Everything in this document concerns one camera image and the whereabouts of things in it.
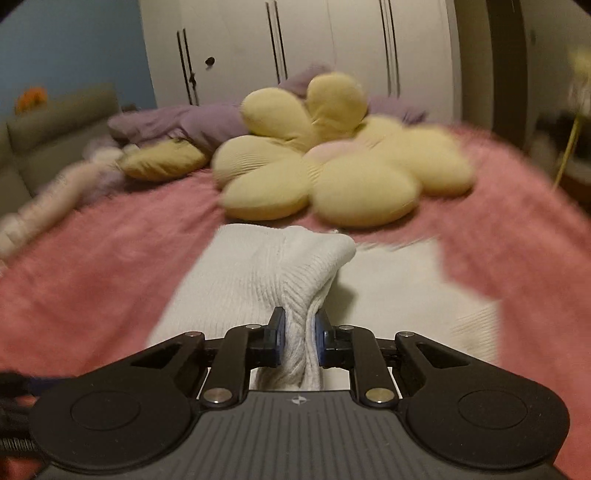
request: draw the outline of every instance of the door handle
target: door handle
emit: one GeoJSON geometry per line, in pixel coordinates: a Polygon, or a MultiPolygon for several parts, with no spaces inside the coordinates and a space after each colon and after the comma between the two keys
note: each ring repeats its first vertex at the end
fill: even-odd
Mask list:
{"type": "Polygon", "coordinates": [[[283,35],[281,34],[281,21],[279,21],[279,8],[277,7],[277,0],[273,0],[275,4],[275,18],[277,19],[277,30],[279,32],[279,43],[281,45],[281,58],[283,59],[283,71],[285,73],[285,79],[289,78],[287,73],[287,62],[285,61],[285,50],[283,49],[283,35]]]}
{"type": "Polygon", "coordinates": [[[277,49],[275,48],[275,37],[273,36],[273,24],[271,22],[271,9],[269,2],[265,2],[267,8],[267,20],[269,21],[269,33],[271,34],[271,46],[273,47],[273,58],[275,58],[275,73],[277,74],[277,85],[281,83],[281,76],[279,75],[279,62],[277,62],[277,49]]]}
{"type": "Polygon", "coordinates": [[[197,80],[195,79],[195,72],[191,65],[191,55],[189,53],[189,43],[187,42],[187,29],[183,28],[183,38],[185,43],[185,50],[187,52],[187,65],[189,67],[189,83],[193,86],[193,95],[195,96],[195,104],[199,106],[199,96],[197,95],[197,80]]]}
{"type": "Polygon", "coordinates": [[[400,97],[400,68],[398,67],[398,46],[396,45],[396,30],[394,29],[394,16],[392,14],[392,0],[388,0],[388,8],[390,10],[390,25],[392,25],[392,42],[394,43],[394,51],[391,52],[391,62],[394,63],[396,69],[396,97],[400,97]]]}
{"type": "Polygon", "coordinates": [[[386,71],[388,74],[388,96],[392,95],[392,70],[390,69],[390,51],[388,45],[388,33],[386,32],[386,19],[384,17],[384,5],[378,0],[379,13],[382,15],[382,29],[384,31],[384,50],[386,51],[386,71]]]}
{"type": "Polygon", "coordinates": [[[187,69],[185,68],[184,58],[183,58],[183,48],[181,46],[181,32],[177,30],[177,42],[178,42],[178,55],[181,58],[181,65],[183,67],[183,77],[185,81],[185,87],[187,89],[187,97],[189,99],[189,105],[193,104],[193,99],[191,98],[191,91],[189,90],[189,81],[187,79],[187,69]]]}

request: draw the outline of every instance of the logo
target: logo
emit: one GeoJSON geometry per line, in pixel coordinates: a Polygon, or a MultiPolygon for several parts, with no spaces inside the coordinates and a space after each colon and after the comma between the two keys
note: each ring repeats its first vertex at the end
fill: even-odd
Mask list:
{"type": "Polygon", "coordinates": [[[301,395],[298,395],[297,397],[293,397],[290,401],[292,403],[295,403],[296,405],[300,406],[300,405],[303,405],[304,403],[306,403],[308,401],[308,399],[305,397],[302,397],[301,395]]]}

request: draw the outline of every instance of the purple bedding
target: purple bedding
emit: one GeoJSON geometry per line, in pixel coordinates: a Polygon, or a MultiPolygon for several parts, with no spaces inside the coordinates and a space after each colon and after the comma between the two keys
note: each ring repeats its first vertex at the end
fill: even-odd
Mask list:
{"type": "MultiPolygon", "coordinates": [[[[324,65],[312,65],[280,83],[279,87],[303,99],[311,80],[330,70],[324,65]]],[[[406,124],[416,124],[427,117],[426,111],[386,96],[370,97],[368,113],[393,116],[406,124]]],[[[165,138],[185,138],[209,157],[227,140],[249,133],[240,115],[239,103],[181,105],[120,113],[109,120],[109,130],[115,140],[140,147],[165,138]]]]}

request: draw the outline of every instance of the blue wall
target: blue wall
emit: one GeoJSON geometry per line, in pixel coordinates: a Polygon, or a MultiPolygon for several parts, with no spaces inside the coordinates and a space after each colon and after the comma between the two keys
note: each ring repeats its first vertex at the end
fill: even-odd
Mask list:
{"type": "Polygon", "coordinates": [[[0,23],[0,118],[29,87],[55,98],[99,82],[156,107],[138,0],[26,0],[0,23]]]}

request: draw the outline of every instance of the flower-shaped pillow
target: flower-shaped pillow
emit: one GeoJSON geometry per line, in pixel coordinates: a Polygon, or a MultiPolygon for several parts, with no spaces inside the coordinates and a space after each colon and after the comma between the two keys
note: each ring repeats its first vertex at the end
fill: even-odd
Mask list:
{"type": "Polygon", "coordinates": [[[474,172],[438,127],[366,116],[367,98],[343,73],[315,77],[304,102],[278,88],[242,102],[253,133],[224,143],[212,160],[226,214],[275,220],[309,204],[346,227],[384,225],[411,212],[421,192],[457,196],[474,172]]]}

